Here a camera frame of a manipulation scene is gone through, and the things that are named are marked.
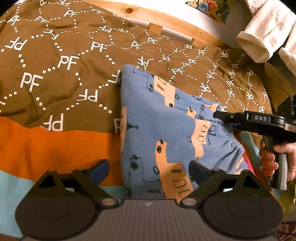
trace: pink fabric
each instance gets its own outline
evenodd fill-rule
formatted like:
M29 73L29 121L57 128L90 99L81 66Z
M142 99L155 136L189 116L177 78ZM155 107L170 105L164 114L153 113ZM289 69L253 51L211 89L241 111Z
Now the pink fabric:
M259 9L265 4L268 0L245 0L250 12L253 16L259 11Z
M244 158L244 161L248 165L248 170L251 171L255 175L254 170L253 170L253 167L252 167L252 164L251 164L249 158L245 154L243 154L242 156Z

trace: finger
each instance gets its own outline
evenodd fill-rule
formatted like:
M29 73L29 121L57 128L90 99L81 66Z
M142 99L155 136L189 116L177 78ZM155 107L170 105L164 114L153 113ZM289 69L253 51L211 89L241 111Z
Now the finger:
M270 177L274 174L274 170L267 170L267 169L262 169L263 175Z
M261 166L267 170L276 170L279 168L279 165L275 161L265 161L261 160Z
M296 143L282 143L274 146L274 150L277 153L287 153L294 154L296 153Z
M275 155L273 153L268 152L266 149L261 148L259 150L259 155L261 158L265 161L274 161L275 160Z
M260 148L265 148L265 141L261 140L259 143Z

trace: black device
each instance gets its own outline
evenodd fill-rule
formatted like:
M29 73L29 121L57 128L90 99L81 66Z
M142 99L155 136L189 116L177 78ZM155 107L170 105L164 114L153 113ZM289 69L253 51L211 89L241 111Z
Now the black device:
M119 203L89 178L106 162L91 171L45 172L16 208L22 240L278 240L283 211L250 171L230 175L191 161L189 175L199 187L179 205L173 199Z
M231 123L239 130L254 132L263 136L266 149L274 153L279 167L271 177L270 186L279 190L287 189L288 162L286 154L276 153L273 146L286 142L296 142L296 95L279 105L277 114L244 111L228 113L216 111L214 118Z

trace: white sleeve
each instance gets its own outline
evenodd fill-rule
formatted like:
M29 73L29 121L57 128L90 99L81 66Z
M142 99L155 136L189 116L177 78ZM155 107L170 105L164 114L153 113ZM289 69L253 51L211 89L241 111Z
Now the white sleeve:
M296 15L280 0L267 0L237 41L256 63L263 63L283 45L295 21Z
M286 46L280 49L279 56L288 69L296 76L296 24L294 24Z

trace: wood knot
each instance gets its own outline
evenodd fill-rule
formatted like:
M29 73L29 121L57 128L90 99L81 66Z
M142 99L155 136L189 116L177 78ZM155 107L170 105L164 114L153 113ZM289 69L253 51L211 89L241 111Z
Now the wood knot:
M129 8L126 9L126 12L127 13L132 13L133 12L133 9L129 7Z

